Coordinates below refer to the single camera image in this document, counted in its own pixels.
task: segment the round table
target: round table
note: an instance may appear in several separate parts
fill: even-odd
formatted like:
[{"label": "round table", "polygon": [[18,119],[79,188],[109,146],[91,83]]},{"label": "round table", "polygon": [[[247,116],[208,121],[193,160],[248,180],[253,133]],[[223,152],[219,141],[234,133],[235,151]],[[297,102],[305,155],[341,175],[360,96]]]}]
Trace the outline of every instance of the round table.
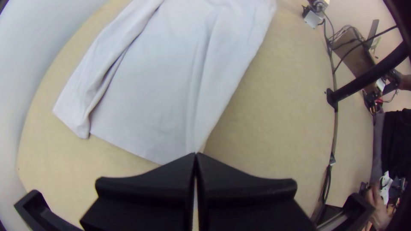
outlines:
[{"label": "round table", "polygon": [[[54,213],[78,226],[97,198],[97,178],[133,176],[158,167],[95,136],[78,138],[51,111],[92,41],[129,2],[109,1],[60,51],[37,90],[20,141],[17,171],[26,190],[42,192]],[[310,216],[331,151],[334,110],[325,90],[333,84],[322,28],[304,23],[301,4],[306,1],[278,1],[264,42],[204,153],[255,176],[295,179],[295,199]],[[342,82],[354,78],[344,65],[337,74]],[[355,185],[359,188],[369,178],[372,123],[359,94],[342,101],[340,111],[329,201],[342,206]]]}]

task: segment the white towel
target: white towel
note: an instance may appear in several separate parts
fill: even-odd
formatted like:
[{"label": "white towel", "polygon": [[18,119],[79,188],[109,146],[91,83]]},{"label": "white towel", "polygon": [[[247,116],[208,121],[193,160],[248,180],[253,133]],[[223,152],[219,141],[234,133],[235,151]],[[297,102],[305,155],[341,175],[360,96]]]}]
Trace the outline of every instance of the white towel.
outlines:
[{"label": "white towel", "polygon": [[53,112],[165,164],[197,152],[262,43],[275,0],[134,0],[93,42]]}]

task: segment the human hand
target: human hand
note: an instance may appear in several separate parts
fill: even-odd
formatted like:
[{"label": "human hand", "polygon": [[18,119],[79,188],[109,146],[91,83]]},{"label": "human hand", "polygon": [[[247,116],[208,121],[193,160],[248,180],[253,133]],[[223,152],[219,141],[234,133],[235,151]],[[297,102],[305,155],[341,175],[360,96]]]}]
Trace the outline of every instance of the human hand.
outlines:
[{"label": "human hand", "polygon": [[379,193],[378,185],[374,185],[365,194],[365,200],[374,206],[375,211],[371,215],[371,223],[378,231],[384,231],[391,219],[387,214],[387,208]]},{"label": "human hand", "polygon": [[411,75],[404,75],[401,77],[398,89],[411,91]]}]

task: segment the cable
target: cable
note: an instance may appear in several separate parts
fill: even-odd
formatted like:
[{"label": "cable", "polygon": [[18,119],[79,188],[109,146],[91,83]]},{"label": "cable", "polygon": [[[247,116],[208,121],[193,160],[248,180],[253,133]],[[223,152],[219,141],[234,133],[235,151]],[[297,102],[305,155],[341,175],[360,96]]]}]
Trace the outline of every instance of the cable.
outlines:
[{"label": "cable", "polygon": [[[329,39],[327,38],[327,35],[326,35],[325,20],[323,20],[323,23],[324,23],[324,38],[325,38],[325,42],[327,44],[327,53],[330,57],[331,70],[333,71],[334,70],[334,62],[333,62],[333,56],[332,56],[332,49],[330,47],[330,41],[329,41]],[[336,79],[336,76],[335,76],[334,72],[333,72],[332,75],[333,75],[333,88],[334,88],[334,91],[335,91],[337,89],[337,79]],[[332,170],[331,158],[334,158],[335,149],[336,149],[336,146],[337,146],[337,132],[338,132],[338,111],[335,111],[334,112],[334,136],[333,136],[333,142],[331,144],[330,163],[327,166],[324,183],[322,185],[321,207],[320,207],[320,210],[319,210],[316,218],[314,219],[314,224],[317,224],[319,222],[320,218],[322,217],[322,214],[323,214],[324,209],[325,209],[325,203],[328,199],[328,194],[330,192],[330,188],[331,188],[331,170]]]},{"label": "cable", "polygon": [[330,25],[331,25],[331,29],[333,30],[333,41],[331,42],[331,46],[333,46],[334,45],[334,41],[335,41],[335,37],[334,37],[334,26],[333,26],[333,24],[331,23],[331,20],[329,19],[329,17],[325,14],[325,12],[322,10],[322,13],[325,15],[325,17],[327,18],[327,20],[328,20],[328,22],[330,23]]},{"label": "cable", "polygon": [[359,47],[359,46],[361,46],[361,45],[364,45],[365,43],[367,43],[367,42],[369,42],[369,41],[371,41],[371,40],[373,40],[373,39],[375,39],[375,38],[377,38],[377,37],[379,37],[379,36],[387,33],[388,31],[391,31],[391,30],[393,30],[393,29],[395,29],[395,28],[397,28],[397,26],[393,26],[393,27],[391,27],[391,28],[389,28],[389,29],[387,29],[387,30],[385,30],[385,31],[383,31],[383,32],[381,32],[381,33],[378,33],[378,34],[374,35],[373,37],[371,37],[371,38],[369,38],[369,39],[367,39],[367,40],[365,40],[365,41],[363,41],[363,42],[355,45],[353,48],[351,48],[351,49],[341,58],[341,60],[340,60],[340,62],[338,63],[337,67],[335,68],[335,70],[333,70],[333,73],[335,73],[335,72],[337,71],[338,67],[341,65],[341,63],[343,62],[343,60],[344,60],[353,50],[355,50],[357,47]]},{"label": "cable", "polygon": [[393,101],[395,95],[397,94],[397,92],[398,92],[398,88],[395,89],[395,92],[394,92],[393,96],[391,97],[391,99],[390,99],[389,101],[382,101],[382,102],[383,102],[383,103],[391,103],[391,102]]},{"label": "cable", "polygon": [[333,48],[333,50],[338,50],[340,47],[342,47],[342,46],[344,46],[344,45],[347,45],[347,44],[350,44],[350,43],[355,42],[355,41],[360,41],[360,42],[362,42],[361,40],[359,40],[359,39],[357,39],[357,38],[353,38],[353,39],[351,39],[350,41],[345,42],[345,43],[343,43],[343,44],[340,44],[340,45],[339,45],[338,47],[336,47],[336,48]]}]

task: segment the person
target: person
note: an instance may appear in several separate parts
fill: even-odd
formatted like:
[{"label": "person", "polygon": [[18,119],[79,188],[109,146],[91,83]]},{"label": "person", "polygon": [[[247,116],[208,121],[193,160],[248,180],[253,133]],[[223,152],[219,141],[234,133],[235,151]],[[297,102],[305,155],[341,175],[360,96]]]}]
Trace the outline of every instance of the person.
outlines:
[{"label": "person", "polygon": [[[411,75],[402,76],[398,89],[411,91]],[[407,178],[411,173],[411,110],[378,113],[374,123],[371,187],[365,199],[375,207],[370,219],[372,225],[378,231],[385,231],[391,218],[380,196],[380,179],[386,171],[392,179]]]},{"label": "person", "polygon": [[379,185],[371,186],[371,189],[365,194],[365,199],[375,208],[375,211],[371,215],[370,222],[376,230],[384,231],[390,223],[391,218],[388,216],[387,208],[380,196]]}]

